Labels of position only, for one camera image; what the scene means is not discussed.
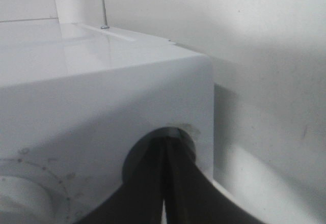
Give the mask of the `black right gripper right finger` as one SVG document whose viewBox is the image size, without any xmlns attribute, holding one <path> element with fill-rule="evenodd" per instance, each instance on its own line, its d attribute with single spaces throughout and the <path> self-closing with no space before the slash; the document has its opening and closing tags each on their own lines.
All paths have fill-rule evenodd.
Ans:
<svg viewBox="0 0 326 224">
<path fill-rule="evenodd" d="M 199 171 L 178 138 L 165 138 L 165 208 L 168 223 L 254 223 Z"/>
</svg>

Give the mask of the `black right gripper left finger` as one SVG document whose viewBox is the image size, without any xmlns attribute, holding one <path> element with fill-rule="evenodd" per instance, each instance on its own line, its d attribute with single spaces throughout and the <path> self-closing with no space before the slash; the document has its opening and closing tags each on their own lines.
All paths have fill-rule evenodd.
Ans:
<svg viewBox="0 0 326 224">
<path fill-rule="evenodd" d="M 78 223 L 161 223 L 166 151 L 155 138 L 131 176 Z"/>
</svg>

